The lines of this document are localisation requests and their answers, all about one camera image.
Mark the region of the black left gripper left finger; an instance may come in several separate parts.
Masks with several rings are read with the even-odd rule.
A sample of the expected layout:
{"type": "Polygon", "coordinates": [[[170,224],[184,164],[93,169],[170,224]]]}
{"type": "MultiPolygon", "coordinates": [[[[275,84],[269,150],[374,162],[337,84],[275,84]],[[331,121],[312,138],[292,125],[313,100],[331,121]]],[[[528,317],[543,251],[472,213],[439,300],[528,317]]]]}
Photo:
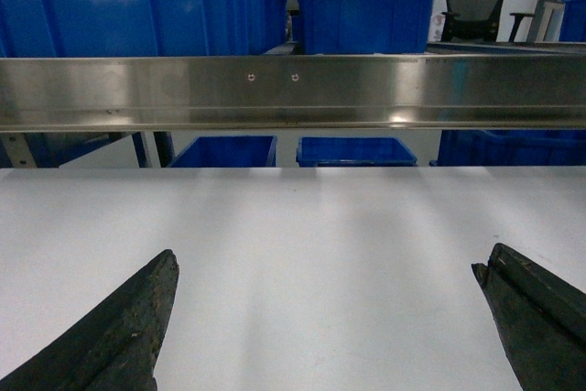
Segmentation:
{"type": "Polygon", "coordinates": [[[59,338],[1,379],[3,390],[156,390],[179,265],[166,249],[59,338]]]}

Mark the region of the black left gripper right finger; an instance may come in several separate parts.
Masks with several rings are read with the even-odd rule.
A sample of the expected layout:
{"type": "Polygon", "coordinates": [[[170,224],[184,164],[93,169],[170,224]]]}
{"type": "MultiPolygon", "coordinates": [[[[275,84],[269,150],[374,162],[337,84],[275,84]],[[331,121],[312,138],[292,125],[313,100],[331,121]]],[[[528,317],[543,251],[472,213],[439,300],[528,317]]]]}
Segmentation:
{"type": "Polygon", "coordinates": [[[585,293],[506,244],[471,265],[524,390],[585,388],[585,293]]]}

